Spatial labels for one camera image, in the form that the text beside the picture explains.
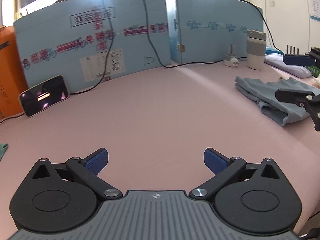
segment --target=orange box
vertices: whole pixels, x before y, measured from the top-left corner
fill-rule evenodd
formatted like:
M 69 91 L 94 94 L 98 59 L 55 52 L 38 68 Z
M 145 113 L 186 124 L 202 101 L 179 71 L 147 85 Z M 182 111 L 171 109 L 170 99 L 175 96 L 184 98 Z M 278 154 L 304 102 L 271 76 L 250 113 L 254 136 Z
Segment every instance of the orange box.
M 27 89 L 14 27 L 0 26 L 0 119 L 22 112 L 18 96 Z

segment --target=metal pivot screw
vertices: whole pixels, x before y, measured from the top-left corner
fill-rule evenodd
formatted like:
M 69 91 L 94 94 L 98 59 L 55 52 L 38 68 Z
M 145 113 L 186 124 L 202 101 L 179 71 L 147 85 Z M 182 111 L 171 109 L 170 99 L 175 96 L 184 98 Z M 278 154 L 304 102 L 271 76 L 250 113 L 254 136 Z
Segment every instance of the metal pivot screw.
M 203 197 L 207 195 L 208 192 L 204 188 L 195 188 L 191 193 L 193 194 L 193 196 Z
M 118 196 L 120 194 L 120 191 L 117 190 L 116 188 L 110 188 L 110 189 L 105 190 L 104 194 L 107 197 L 116 197 L 116 196 Z

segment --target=gray mug lid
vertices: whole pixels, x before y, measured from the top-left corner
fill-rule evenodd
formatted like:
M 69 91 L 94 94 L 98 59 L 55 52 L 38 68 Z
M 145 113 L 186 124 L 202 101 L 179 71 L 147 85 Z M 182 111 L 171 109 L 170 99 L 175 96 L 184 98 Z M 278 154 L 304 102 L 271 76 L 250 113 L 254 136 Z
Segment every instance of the gray mug lid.
M 258 32 L 254 30 L 247 30 L 248 38 L 258 39 L 262 41 L 267 40 L 267 34 L 263 32 Z

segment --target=white cloth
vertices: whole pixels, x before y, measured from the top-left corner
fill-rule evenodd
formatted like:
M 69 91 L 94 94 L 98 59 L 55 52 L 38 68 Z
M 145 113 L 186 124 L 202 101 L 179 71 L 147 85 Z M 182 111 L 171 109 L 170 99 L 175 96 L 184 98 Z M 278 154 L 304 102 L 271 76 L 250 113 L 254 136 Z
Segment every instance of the white cloth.
M 283 55 L 278 53 L 271 53 L 266 55 L 265 63 L 286 71 L 298 78 L 311 77 L 311 72 L 303 66 L 287 65 L 283 62 Z

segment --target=green cloth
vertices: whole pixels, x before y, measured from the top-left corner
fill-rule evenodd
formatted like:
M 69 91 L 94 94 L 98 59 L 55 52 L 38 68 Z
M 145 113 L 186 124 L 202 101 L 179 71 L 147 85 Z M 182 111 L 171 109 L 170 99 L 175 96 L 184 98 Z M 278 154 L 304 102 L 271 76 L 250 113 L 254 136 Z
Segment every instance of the green cloth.
M 8 147 L 9 145 L 0 143 L 0 160 L 2 159 L 2 156 L 4 155 Z

